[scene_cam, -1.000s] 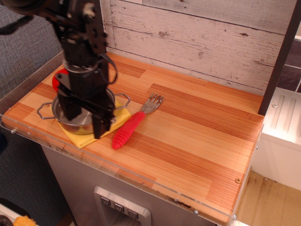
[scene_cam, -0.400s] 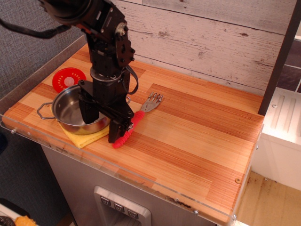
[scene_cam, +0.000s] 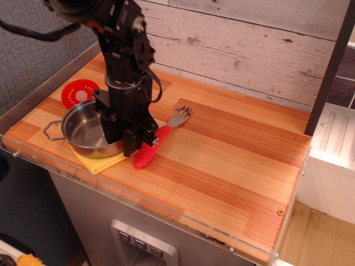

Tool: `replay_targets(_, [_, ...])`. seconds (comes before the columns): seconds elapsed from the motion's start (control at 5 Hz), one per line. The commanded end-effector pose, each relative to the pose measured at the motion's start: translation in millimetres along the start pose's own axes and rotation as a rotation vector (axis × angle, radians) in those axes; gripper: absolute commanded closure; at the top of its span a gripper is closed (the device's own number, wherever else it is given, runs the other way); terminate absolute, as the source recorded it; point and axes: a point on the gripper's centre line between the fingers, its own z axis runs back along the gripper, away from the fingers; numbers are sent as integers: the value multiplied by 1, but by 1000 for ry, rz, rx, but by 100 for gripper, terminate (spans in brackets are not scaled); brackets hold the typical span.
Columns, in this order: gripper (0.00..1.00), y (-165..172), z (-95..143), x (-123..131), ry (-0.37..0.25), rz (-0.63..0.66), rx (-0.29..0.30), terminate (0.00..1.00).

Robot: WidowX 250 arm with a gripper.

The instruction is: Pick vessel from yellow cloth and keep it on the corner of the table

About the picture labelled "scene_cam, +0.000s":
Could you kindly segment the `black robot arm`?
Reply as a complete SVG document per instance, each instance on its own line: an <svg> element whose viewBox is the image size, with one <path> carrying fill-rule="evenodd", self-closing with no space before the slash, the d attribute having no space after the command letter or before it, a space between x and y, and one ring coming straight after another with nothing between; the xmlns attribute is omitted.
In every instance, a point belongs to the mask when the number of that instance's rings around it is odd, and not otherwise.
<svg viewBox="0 0 355 266"><path fill-rule="evenodd" d="M81 25L97 35L105 60L107 90L94 90L91 100L72 107L61 120L63 139L88 158L123 153L131 156L142 144L158 143L158 125L149 112L152 84L159 81L150 69L154 48L146 21L134 1L45 1L49 10L69 22L50 33L1 22L18 35L55 42Z"/></svg>

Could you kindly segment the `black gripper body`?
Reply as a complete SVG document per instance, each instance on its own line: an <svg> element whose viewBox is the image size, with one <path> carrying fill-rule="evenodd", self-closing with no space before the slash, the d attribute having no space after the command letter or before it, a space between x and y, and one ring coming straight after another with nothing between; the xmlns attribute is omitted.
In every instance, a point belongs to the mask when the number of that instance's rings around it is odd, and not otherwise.
<svg viewBox="0 0 355 266"><path fill-rule="evenodd" d="M121 124L122 133L125 129L143 130L144 142L149 146L156 144L158 125L149 113L149 105L154 102L151 99L151 75L145 74L131 83L121 83L106 75L105 83L108 86L107 91L93 92L97 111L115 114Z"/></svg>

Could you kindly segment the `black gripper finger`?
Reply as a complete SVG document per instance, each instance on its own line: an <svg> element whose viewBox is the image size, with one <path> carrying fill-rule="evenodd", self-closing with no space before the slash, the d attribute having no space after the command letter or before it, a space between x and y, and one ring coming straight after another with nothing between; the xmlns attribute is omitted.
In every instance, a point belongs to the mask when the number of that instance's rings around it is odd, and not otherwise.
<svg viewBox="0 0 355 266"><path fill-rule="evenodd" d="M123 131L124 156L130 157L136 150L140 149L144 143L145 131L132 131L125 129Z"/></svg>
<svg viewBox="0 0 355 266"><path fill-rule="evenodd" d="M100 111L100 121L108 144L113 144L122 139L121 124L115 114Z"/></svg>

